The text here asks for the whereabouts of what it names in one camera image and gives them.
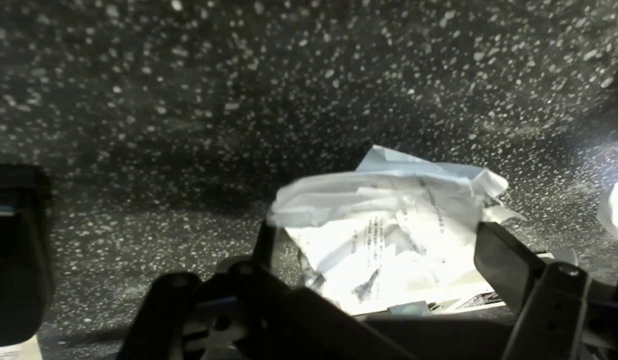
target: white plastic bag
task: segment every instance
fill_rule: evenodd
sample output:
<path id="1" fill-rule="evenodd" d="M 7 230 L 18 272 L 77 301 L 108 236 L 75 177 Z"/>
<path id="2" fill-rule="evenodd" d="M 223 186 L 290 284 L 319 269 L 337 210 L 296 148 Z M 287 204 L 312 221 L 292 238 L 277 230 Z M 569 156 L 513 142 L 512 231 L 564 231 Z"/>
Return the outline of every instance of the white plastic bag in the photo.
<path id="1" fill-rule="evenodd" d="M 355 172 L 281 187 L 267 221 L 286 228 L 321 276 L 314 288 L 350 313 L 448 301 L 460 288 L 460 298 L 488 292 L 472 263 L 473 230 L 513 216 L 498 201 L 505 187 L 485 167 L 373 146 Z"/>
<path id="2" fill-rule="evenodd" d="M 597 219 L 618 240 L 618 181 L 613 183 L 607 199 L 600 205 Z"/>

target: speckled granite surface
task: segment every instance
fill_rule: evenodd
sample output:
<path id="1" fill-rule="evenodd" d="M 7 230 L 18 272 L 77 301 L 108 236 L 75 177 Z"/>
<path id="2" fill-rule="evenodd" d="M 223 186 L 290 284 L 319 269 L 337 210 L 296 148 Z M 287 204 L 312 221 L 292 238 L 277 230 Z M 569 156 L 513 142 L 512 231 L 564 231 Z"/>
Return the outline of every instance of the speckled granite surface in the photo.
<path id="1" fill-rule="evenodd" d="M 618 0 L 0 0 L 0 159 L 55 183 L 52 360 L 109 358 L 88 334 L 248 251 L 273 175 L 369 144 L 504 174 L 523 241 L 611 280 Z"/>

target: dark surface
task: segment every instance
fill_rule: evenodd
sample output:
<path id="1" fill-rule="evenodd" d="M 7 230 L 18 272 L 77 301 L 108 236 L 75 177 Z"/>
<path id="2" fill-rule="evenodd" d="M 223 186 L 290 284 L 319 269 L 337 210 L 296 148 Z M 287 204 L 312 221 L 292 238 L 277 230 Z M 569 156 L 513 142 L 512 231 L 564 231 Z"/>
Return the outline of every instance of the dark surface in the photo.
<path id="1" fill-rule="evenodd" d="M 117 349 L 159 272 L 252 247 L 275 174 L 369 144 L 499 172 L 525 243 L 613 280 L 618 0 L 0 0 L 0 159 L 54 177 L 52 360 Z"/>

